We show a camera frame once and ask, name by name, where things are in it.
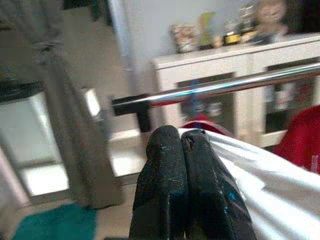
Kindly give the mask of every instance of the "gray curtain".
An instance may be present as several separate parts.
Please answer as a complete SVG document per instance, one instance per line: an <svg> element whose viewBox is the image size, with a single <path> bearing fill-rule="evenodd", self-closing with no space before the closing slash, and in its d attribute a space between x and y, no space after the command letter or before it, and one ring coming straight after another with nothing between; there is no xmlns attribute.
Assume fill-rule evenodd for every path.
<svg viewBox="0 0 320 240"><path fill-rule="evenodd" d="M104 208L121 203L123 197L108 160L106 139L67 74L61 7L57 0L0 0L0 14L24 33L33 62L41 70L73 199L84 207Z"/></svg>

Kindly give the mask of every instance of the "figurine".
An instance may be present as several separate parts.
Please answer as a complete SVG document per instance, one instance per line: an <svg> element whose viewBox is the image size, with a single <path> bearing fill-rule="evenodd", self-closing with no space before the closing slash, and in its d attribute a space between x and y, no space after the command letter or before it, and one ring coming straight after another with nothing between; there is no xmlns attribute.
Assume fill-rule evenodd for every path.
<svg viewBox="0 0 320 240"><path fill-rule="evenodd" d="M191 24L174 24L170 27L179 53L197 50L197 34L195 26Z"/></svg>
<svg viewBox="0 0 320 240"><path fill-rule="evenodd" d="M259 22L256 30L259 34L287 34L288 27L281 23L286 14L286 4L283 0L261 0L257 5L256 18Z"/></svg>

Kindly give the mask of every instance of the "black foam padding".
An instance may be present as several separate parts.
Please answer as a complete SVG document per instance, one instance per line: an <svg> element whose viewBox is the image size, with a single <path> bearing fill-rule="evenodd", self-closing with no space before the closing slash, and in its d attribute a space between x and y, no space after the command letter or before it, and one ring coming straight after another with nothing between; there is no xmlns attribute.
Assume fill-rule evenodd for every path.
<svg viewBox="0 0 320 240"><path fill-rule="evenodd" d="M177 129L156 129L146 155L137 180L129 239L182 240L188 218L188 183Z"/></svg>
<svg viewBox="0 0 320 240"><path fill-rule="evenodd" d="M202 130L181 138L189 191L190 239L255 240L252 221L236 181Z"/></svg>

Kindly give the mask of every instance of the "red fabric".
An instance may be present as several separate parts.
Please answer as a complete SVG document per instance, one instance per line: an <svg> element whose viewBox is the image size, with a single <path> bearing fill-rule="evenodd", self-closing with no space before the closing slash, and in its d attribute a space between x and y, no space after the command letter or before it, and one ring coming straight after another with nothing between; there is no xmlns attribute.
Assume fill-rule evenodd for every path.
<svg viewBox="0 0 320 240"><path fill-rule="evenodd" d="M232 134L224 127L214 123L210 118L204 114L198 114L195 118L185 123L184 129L203 129L213 133L232 137Z"/></svg>
<svg viewBox="0 0 320 240"><path fill-rule="evenodd" d="M320 106L309 108L293 119L274 153L309 171L312 159L317 158L320 173Z"/></svg>

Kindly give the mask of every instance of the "red jacket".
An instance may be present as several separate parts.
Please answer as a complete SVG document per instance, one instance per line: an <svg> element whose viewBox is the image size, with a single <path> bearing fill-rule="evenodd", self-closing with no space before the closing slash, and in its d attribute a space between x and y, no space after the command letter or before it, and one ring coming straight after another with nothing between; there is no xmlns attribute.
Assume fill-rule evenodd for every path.
<svg viewBox="0 0 320 240"><path fill-rule="evenodd" d="M293 119L274 153L320 173L320 106L309 108Z"/></svg>

